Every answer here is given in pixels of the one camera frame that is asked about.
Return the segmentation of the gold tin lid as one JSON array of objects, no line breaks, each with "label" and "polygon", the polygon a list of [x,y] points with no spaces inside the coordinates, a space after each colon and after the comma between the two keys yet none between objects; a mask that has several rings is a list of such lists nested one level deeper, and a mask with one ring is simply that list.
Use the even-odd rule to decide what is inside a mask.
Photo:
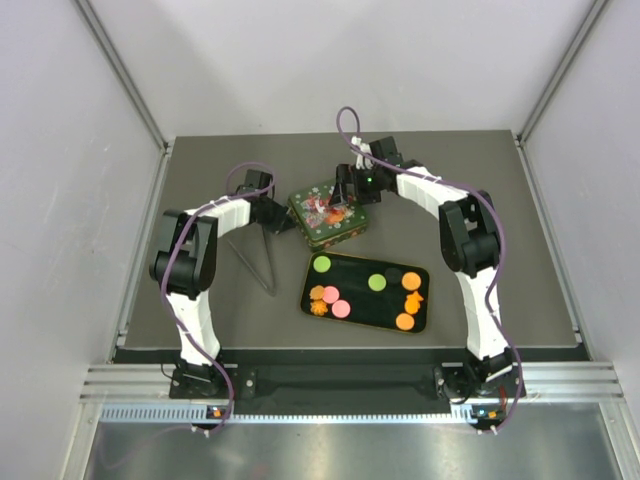
[{"label": "gold tin lid", "polygon": [[304,225],[315,227],[322,223],[341,223],[347,219],[355,221],[367,219],[369,221],[367,212],[356,200],[349,205],[329,206],[328,202],[333,187],[334,182],[327,180],[302,188],[289,195],[288,205],[301,232]]}]

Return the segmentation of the green christmas cookie tin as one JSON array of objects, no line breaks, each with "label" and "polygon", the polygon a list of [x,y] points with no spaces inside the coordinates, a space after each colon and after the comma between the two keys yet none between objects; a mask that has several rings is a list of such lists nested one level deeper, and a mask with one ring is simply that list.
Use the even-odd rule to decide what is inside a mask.
[{"label": "green christmas cookie tin", "polygon": [[341,223],[322,223],[315,227],[304,225],[302,232],[309,248],[317,252],[364,233],[368,226],[367,219],[360,221],[347,219]]}]

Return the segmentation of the metal tongs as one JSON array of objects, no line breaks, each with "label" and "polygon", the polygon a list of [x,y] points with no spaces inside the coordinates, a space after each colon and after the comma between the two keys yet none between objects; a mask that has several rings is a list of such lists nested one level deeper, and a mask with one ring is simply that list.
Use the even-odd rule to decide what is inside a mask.
[{"label": "metal tongs", "polygon": [[270,297],[277,293],[277,281],[269,234],[264,227],[252,226],[247,232],[232,234],[226,240],[240,264]]}]

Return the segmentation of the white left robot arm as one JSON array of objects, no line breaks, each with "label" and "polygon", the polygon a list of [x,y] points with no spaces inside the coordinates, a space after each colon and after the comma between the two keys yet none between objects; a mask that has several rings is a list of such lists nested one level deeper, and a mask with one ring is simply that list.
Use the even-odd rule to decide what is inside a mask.
[{"label": "white left robot arm", "polygon": [[160,219],[149,274],[179,332],[181,351],[171,374],[172,399],[208,399],[233,393],[219,360],[221,344],[214,332],[209,290],[213,285],[218,240],[257,224],[264,233],[293,227],[288,209],[276,202],[276,181],[265,165],[248,162],[244,182],[191,210],[167,210]]}]

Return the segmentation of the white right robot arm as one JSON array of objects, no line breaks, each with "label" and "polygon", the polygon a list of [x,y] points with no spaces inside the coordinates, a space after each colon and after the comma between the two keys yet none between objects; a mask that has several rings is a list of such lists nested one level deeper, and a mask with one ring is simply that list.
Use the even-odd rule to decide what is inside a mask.
[{"label": "white right robot arm", "polygon": [[342,205],[352,190],[366,205],[392,192],[431,214],[439,225],[441,254],[460,285],[467,321],[466,351],[460,381],[442,379],[460,402],[498,389],[513,369],[513,347],[502,329],[497,283],[502,270],[504,231],[490,196],[470,186],[448,182],[422,164],[405,162],[395,140],[386,137],[366,143],[344,136],[355,155],[352,164],[336,167],[331,205]]}]

